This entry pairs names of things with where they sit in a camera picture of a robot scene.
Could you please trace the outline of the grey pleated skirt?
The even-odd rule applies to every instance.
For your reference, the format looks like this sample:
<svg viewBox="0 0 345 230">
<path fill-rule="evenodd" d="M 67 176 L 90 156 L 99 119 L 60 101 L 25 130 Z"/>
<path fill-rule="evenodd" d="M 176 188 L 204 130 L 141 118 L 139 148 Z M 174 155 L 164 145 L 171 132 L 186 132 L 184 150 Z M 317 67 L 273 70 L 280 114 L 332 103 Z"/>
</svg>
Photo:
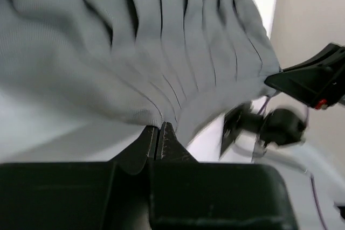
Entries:
<svg viewBox="0 0 345 230">
<path fill-rule="evenodd" d="M 1 0 L 1 87 L 68 100 L 182 143 L 273 90 L 279 62 L 253 0 Z"/>
</svg>

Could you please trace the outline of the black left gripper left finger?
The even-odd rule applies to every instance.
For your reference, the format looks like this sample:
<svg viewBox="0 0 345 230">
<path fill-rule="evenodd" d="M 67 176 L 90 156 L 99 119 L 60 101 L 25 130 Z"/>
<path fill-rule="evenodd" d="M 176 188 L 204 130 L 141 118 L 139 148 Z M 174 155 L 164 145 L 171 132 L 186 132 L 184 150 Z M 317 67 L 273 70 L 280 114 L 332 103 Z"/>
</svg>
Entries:
<svg viewBox="0 0 345 230">
<path fill-rule="evenodd" d="M 153 157 L 158 138 L 158 128 L 146 126 L 139 137 L 110 161 L 127 174 L 139 174 L 149 157 Z"/>
</svg>

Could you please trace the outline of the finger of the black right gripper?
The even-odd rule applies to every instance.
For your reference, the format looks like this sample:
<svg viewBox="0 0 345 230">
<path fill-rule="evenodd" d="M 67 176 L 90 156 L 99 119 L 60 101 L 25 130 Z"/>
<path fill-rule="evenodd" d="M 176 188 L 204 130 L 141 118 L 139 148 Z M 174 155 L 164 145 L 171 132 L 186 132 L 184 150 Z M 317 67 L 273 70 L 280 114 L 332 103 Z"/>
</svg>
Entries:
<svg viewBox="0 0 345 230">
<path fill-rule="evenodd" d="M 266 78 L 265 84 L 306 105 L 327 105 L 322 93 L 328 82 L 325 67 L 302 68 L 281 72 Z"/>
</svg>

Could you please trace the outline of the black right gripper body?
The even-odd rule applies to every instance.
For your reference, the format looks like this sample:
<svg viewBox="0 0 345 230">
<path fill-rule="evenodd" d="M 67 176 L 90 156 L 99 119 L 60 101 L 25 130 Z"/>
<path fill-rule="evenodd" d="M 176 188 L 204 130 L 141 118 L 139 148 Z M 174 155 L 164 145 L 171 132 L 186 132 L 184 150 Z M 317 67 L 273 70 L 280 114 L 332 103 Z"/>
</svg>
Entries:
<svg viewBox="0 0 345 230">
<path fill-rule="evenodd" d="M 299 101 L 316 110 L 344 96 L 344 46 L 330 43 L 299 65 Z"/>
</svg>

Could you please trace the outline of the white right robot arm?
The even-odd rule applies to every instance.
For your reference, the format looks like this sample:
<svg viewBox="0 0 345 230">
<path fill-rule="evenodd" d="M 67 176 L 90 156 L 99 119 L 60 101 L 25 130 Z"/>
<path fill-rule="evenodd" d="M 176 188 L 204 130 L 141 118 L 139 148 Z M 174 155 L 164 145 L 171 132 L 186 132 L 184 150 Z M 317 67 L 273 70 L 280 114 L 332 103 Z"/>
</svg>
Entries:
<svg viewBox="0 0 345 230">
<path fill-rule="evenodd" d="M 330 43 L 312 58 L 268 76 L 265 84 L 314 110 L 344 104 L 344 46 Z M 264 146 L 285 147 L 302 141 L 307 121 L 277 108 L 266 116 L 242 113 L 239 124 L 257 134 Z"/>
</svg>

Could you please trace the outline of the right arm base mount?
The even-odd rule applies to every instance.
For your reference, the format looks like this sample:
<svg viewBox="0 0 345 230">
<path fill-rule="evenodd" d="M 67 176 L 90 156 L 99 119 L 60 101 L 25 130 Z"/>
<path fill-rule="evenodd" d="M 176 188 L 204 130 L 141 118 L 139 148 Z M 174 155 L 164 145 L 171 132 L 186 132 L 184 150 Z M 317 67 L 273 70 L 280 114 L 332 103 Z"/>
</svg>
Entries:
<svg viewBox="0 0 345 230">
<path fill-rule="evenodd" d="M 251 111 L 251 106 L 251 102 L 245 102 L 225 114 L 219 158 L 223 157 L 231 144 L 234 143 L 239 136 L 241 129 L 237 124 L 242 113 Z"/>
</svg>

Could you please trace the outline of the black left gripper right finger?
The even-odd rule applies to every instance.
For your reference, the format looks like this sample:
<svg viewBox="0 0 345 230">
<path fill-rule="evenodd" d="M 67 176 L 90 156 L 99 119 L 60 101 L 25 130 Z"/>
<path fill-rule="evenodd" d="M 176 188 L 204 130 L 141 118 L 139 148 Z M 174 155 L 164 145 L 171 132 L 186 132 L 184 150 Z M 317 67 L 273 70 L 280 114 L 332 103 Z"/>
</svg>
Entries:
<svg viewBox="0 0 345 230">
<path fill-rule="evenodd" d="M 157 160 L 197 163 L 191 153 L 177 140 L 173 126 L 169 122 L 164 122 L 160 130 L 157 143 Z"/>
</svg>

